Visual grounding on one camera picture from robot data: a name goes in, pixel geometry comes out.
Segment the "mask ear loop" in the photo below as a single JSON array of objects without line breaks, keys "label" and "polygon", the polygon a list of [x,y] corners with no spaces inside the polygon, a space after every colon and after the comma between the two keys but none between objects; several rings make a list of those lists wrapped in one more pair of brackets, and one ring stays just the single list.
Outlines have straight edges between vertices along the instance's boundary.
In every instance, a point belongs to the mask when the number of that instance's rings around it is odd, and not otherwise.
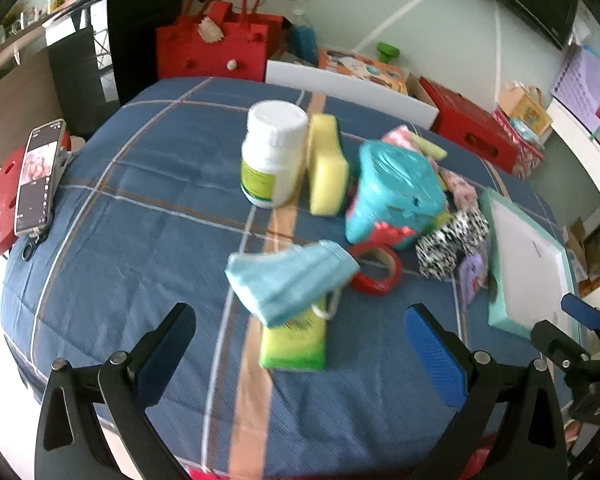
[{"label": "mask ear loop", "polygon": [[326,312],[318,308],[318,306],[315,303],[312,304],[311,308],[314,311],[314,314],[326,321],[330,321],[331,319],[333,319],[336,315],[336,312],[338,311],[338,304],[340,303],[341,293],[341,288],[337,288],[331,293],[331,297],[329,298],[329,307]]}]

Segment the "teal plastic container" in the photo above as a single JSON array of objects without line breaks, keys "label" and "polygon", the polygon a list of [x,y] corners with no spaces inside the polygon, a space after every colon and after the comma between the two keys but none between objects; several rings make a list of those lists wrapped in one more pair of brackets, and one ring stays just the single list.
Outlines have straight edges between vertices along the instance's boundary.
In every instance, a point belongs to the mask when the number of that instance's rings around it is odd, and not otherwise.
[{"label": "teal plastic container", "polygon": [[394,246],[403,249],[444,211],[445,194],[429,161],[419,153],[370,140],[360,146],[358,195],[349,208],[345,235],[352,244],[366,241],[376,222],[415,231]]}]

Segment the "red felt bag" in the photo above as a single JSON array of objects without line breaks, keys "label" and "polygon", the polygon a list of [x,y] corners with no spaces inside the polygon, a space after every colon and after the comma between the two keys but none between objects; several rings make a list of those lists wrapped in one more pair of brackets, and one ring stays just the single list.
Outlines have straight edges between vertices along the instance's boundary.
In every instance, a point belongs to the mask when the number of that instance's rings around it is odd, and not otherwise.
[{"label": "red felt bag", "polygon": [[[211,0],[206,17],[222,30],[224,38],[207,43],[198,30],[206,6],[197,15],[188,16],[192,1],[187,0],[175,24],[156,30],[158,78],[220,76],[264,81],[267,54],[280,44],[283,18],[279,17],[278,27],[276,20],[258,15],[255,11],[260,0],[251,13],[247,12],[247,0],[241,0],[239,14],[229,2]],[[276,37],[278,44],[271,41]]]}]

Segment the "phone screen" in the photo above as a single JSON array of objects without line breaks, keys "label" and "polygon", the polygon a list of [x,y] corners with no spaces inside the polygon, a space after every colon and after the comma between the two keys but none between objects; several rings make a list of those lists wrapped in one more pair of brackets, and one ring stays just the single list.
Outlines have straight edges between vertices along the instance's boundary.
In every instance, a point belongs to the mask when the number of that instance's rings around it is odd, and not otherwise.
[{"label": "phone screen", "polygon": [[51,172],[63,126],[64,121],[58,120],[31,134],[20,173],[15,225],[17,233],[47,222]]}]

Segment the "blue face mask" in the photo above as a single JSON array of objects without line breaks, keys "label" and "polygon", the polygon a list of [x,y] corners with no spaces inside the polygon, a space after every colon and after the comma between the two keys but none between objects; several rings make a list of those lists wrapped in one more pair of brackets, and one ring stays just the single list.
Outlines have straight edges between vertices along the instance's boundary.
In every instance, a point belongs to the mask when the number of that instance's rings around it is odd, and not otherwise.
[{"label": "blue face mask", "polygon": [[299,316],[359,270],[336,242],[321,240],[279,253],[233,253],[224,273],[242,304],[271,328]]}]

